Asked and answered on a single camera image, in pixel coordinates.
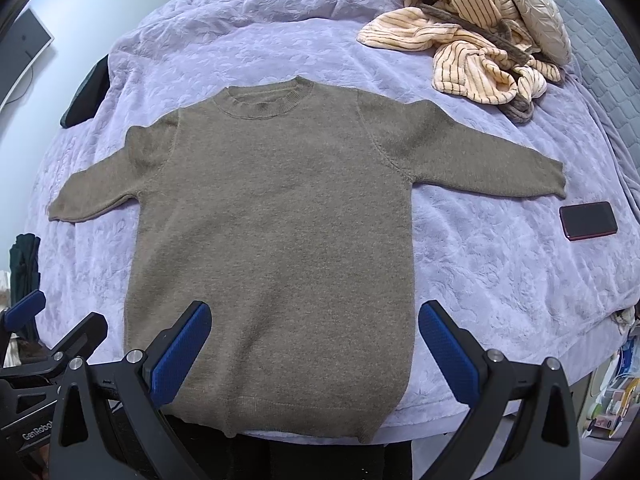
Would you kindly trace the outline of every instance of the metal bolt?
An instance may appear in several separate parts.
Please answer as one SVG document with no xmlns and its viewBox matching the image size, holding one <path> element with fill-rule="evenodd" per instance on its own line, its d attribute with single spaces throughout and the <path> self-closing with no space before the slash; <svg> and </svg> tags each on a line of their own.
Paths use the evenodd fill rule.
<svg viewBox="0 0 640 480">
<path fill-rule="evenodd" d="M 499 363 L 500 361 L 504 361 L 504 354 L 495 348 L 489 348 L 486 351 L 486 356 L 491 359 L 494 363 Z"/>
<path fill-rule="evenodd" d="M 558 361 L 558 359 L 556 359 L 555 357 L 549 357 L 546 361 L 545 361 L 546 365 L 551 368 L 552 370 L 559 370 L 561 368 L 561 364 L 560 361 Z"/>
<path fill-rule="evenodd" d="M 78 368 L 81 366 L 82 366 L 81 357 L 74 357 L 73 359 L 71 359 L 71 362 L 69 363 L 69 368 L 71 368 L 72 370 L 78 370 Z"/>
<path fill-rule="evenodd" d="M 127 354 L 127 361 L 129 361 L 132 364 L 135 364 L 139 362 L 140 359 L 142 359 L 142 355 L 143 355 L 142 350 L 132 350 Z"/>
</svg>

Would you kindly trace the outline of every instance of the sweater collar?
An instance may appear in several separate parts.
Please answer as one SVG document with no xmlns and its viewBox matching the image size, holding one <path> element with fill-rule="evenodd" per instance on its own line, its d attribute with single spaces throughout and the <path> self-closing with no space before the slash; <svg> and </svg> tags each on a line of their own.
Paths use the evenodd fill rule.
<svg viewBox="0 0 640 480">
<path fill-rule="evenodd" d="M 300 76 L 261 86 L 229 86 L 214 97 L 226 113 L 246 119 L 285 114 L 313 91 L 314 83 Z"/>
</svg>

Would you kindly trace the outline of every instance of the smartphone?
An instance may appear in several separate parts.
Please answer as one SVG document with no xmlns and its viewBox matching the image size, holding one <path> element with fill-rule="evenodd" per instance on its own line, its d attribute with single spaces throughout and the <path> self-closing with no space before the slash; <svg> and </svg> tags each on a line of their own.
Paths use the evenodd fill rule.
<svg viewBox="0 0 640 480">
<path fill-rule="evenodd" d="M 618 232 L 616 217 L 609 202 L 565 205 L 560 208 L 564 236 L 570 241 L 586 240 Z"/>
</svg>

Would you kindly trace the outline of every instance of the fleece blanket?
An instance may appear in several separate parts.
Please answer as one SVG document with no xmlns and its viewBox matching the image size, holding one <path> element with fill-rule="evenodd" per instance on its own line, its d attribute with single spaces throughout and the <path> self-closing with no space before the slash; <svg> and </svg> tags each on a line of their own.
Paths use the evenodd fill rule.
<svg viewBox="0 0 640 480">
<path fill-rule="evenodd" d="M 422 302 L 439 300 L 486 348 L 539 363 L 563 355 L 614 311 L 635 304 L 640 226 L 632 184 L 638 175 L 626 175 L 618 163 L 624 144 L 615 130 L 602 127 L 606 116 L 590 94 L 569 73 L 561 86 L 549 85 L 530 123 L 515 126 L 495 107 L 437 92 L 432 52 L 373 49 L 356 41 L 366 23 L 401 6 L 402 0 L 172 0 L 121 37 L 109 55 L 111 88 L 95 118 L 58 132 L 31 198 L 27 231 L 42 239 L 47 295 L 37 320 L 43 341 L 52 345 L 96 311 L 106 316 L 109 335 L 92 361 L 124 352 L 123 305 L 139 206 L 129 201 L 79 224 L 49 222 L 47 206 L 66 179 L 122 147 L 131 125 L 150 125 L 225 86 L 296 75 L 402 102 L 430 99 L 463 124 L 564 162 L 564 201 L 414 188 L 416 312 Z M 601 200 L 611 203 L 618 233 L 567 241 L 558 208 Z M 184 307 L 192 299 L 184 298 Z M 416 334 L 408 388 L 384 428 L 464 409 Z"/>
</svg>

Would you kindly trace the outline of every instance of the white pillow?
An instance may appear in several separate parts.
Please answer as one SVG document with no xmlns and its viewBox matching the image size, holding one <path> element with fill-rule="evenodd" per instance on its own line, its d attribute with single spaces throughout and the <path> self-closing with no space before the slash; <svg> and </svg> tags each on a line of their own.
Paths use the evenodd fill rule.
<svg viewBox="0 0 640 480">
<path fill-rule="evenodd" d="M 571 59 L 571 41 L 553 0 L 513 0 L 531 37 L 542 52 L 558 65 Z"/>
</svg>

